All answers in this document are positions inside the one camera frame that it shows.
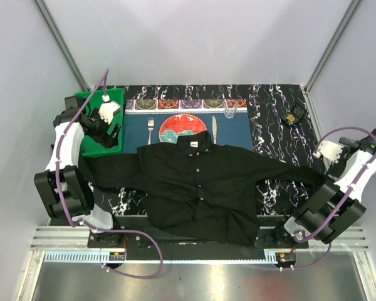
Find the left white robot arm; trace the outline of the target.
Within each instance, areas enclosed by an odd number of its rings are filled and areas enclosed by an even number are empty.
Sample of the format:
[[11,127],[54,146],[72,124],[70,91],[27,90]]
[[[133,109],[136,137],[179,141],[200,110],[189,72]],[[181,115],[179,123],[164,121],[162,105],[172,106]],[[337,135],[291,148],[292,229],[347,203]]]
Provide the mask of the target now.
[[121,111],[121,102],[108,95],[99,107],[91,107],[81,96],[66,97],[64,111],[53,121],[56,140],[51,159],[43,172],[34,175],[34,185],[51,219],[87,226],[101,233],[101,241],[109,248],[122,243],[123,233],[115,228],[113,216],[95,204],[79,160],[85,137],[106,149],[119,144],[121,122],[116,114]]

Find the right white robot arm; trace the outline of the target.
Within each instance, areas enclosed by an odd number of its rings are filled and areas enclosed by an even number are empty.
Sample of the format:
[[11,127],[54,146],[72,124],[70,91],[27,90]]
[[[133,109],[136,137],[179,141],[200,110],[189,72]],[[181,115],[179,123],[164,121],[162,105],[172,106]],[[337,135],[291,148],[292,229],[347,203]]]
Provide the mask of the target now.
[[376,173],[376,129],[353,140],[323,136],[313,155],[330,162],[328,179],[307,202],[272,232],[278,248],[315,239],[329,244],[366,212],[363,190]]

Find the black button shirt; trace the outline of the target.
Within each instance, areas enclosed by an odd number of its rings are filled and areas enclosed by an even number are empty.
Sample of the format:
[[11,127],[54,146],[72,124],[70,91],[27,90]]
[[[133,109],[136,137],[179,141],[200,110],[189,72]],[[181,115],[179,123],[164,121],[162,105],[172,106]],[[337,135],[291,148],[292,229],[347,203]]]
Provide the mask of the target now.
[[174,144],[145,145],[133,154],[81,159],[79,169],[94,186],[143,191],[144,211],[160,230],[242,246],[251,246],[258,235],[259,181],[312,187],[326,182],[326,175],[310,167],[216,145],[206,131]]

